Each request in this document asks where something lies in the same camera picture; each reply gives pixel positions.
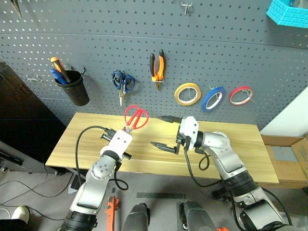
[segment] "blue tape roll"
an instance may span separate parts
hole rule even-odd
[[[218,99],[215,101],[214,104],[212,104],[212,106],[210,106],[209,108],[206,108],[207,102],[217,93],[221,93],[219,94]],[[202,104],[201,104],[202,110],[205,112],[213,111],[218,105],[220,105],[220,103],[225,98],[225,95],[226,95],[226,90],[223,87],[219,87],[219,88],[215,88],[211,90],[202,101]]]

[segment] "pen holder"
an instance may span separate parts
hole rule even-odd
[[[64,92],[68,95],[71,101],[77,106],[84,106],[89,102],[89,97],[85,86],[83,85],[83,78],[78,71],[66,71],[70,84],[60,84],[58,80],[55,79],[56,83]]]

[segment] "scissors handle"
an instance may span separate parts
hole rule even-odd
[[[127,112],[132,109],[132,108],[136,108],[137,111],[131,116],[131,118],[129,119],[129,121],[126,120],[126,115],[127,115]],[[141,117],[142,114],[145,114],[146,116],[146,121],[139,127],[137,127],[137,124],[139,122],[139,119]],[[142,110],[141,108],[138,107],[138,105],[131,105],[129,107],[127,107],[127,109],[125,110],[125,113],[124,113],[124,119],[125,119],[125,122],[126,122],[126,125],[127,126],[130,126],[131,122],[133,121],[133,119],[137,116],[137,119],[135,121],[135,123],[132,125],[132,128],[133,129],[139,129],[139,128],[142,128],[144,125],[146,125],[146,123],[149,121],[149,114],[147,111],[145,110]]]
[[[128,74],[124,74],[124,91],[125,92],[130,92],[131,90],[133,90],[134,86],[135,86],[135,78],[133,76],[130,76]]]
[[[112,73],[112,82],[118,90],[121,90],[123,85],[123,73],[121,71],[114,71]]]

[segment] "yellow tape roll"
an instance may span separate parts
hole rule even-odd
[[[196,95],[191,100],[183,101],[183,100],[180,99],[180,93],[187,88],[195,90]],[[195,83],[184,83],[181,86],[179,86],[178,89],[176,89],[176,91],[174,92],[174,97],[175,97],[175,101],[178,104],[184,105],[184,106],[189,106],[189,105],[196,103],[201,98],[201,90],[200,90],[199,86]]]

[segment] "red tape roll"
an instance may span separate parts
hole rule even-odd
[[[234,101],[232,100],[232,97],[233,97],[236,93],[238,93],[239,91],[242,91],[242,90],[249,91],[249,92],[250,92],[249,96],[248,96],[246,99],[244,99],[243,101],[234,102]],[[249,86],[241,86],[241,87],[239,87],[239,88],[234,89],[234,90],[231,92],[231,94],[230,94],[230,96],[229,96],[229,100],[230,100],[230,103],[231,103],[232,105],[239,106],[239,105],[243,105],[243,104],[248,103],[249,101],[251,101],[251,99],[253,98],[253,96],[254,96],[254,92],[252,91],[252,89],[251,89]]]

